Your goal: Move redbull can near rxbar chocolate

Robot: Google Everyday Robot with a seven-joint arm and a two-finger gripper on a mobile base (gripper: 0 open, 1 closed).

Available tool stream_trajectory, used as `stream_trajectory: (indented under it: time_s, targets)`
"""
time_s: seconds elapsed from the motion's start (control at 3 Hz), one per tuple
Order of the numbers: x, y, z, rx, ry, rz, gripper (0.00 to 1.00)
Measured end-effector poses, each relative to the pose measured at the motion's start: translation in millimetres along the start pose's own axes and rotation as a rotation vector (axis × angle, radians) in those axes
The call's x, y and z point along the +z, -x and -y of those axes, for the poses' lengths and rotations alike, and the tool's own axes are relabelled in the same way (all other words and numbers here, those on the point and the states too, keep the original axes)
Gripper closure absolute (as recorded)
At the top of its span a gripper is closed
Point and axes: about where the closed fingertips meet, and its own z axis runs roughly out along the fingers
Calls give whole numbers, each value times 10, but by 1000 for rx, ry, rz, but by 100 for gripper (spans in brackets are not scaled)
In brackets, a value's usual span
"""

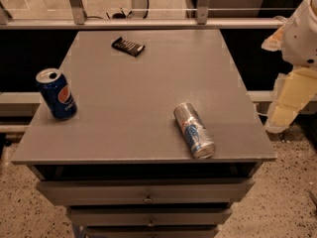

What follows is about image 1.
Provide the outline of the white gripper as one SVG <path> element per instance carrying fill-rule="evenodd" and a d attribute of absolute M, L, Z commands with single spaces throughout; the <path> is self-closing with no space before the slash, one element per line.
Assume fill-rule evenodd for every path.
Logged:
<path fill-rule="evenodd" d="M 281 51 L 285 61 L 300 65 L 289 74 L 280 73 L 274 83 L 264 128 L 281 133 L 317 94 L 317 69 L 310 68 L 317 66 L 317 0 L 303 0 L 285 28 L 264 40 L 262 49 Z"/>

